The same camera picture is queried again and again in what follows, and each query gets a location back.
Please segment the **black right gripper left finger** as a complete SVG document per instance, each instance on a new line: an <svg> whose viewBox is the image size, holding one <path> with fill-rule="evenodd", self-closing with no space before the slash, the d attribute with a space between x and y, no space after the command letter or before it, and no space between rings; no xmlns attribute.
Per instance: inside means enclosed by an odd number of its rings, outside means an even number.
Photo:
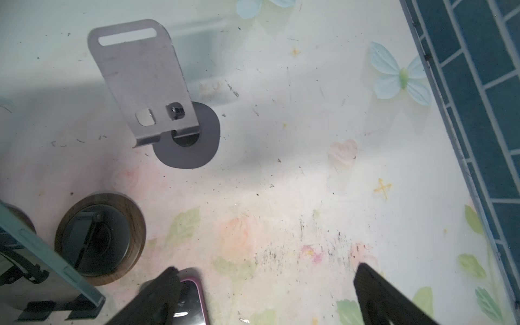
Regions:
<svg viewBox="0 0 520 325"><path fill-rule="evenodd" d="M178 274L175 267L167 268L107 324L173 324L181 293Z"/></svg>

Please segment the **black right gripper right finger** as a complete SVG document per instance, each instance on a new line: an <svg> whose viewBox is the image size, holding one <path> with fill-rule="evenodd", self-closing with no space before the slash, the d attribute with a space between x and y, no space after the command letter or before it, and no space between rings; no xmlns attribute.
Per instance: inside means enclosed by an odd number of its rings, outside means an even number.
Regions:
<svg viewBox="0 0 520 325"><path fill-rule="evenodd" d="M437 324L368 264L357 267L353 284L365 324Z"/></svg>

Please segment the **black phone pink case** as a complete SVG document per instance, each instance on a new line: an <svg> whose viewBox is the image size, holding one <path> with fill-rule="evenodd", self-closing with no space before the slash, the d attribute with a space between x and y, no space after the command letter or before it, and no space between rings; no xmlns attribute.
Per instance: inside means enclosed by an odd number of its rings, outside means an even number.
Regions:
<svg viewBox="0 0 520 325"><path fill-rule="evenodd" d="M210 325L207 300L199 271L196 268L183 269L180 271L179 277L181 293L175 309L173 324Z"/></svg>

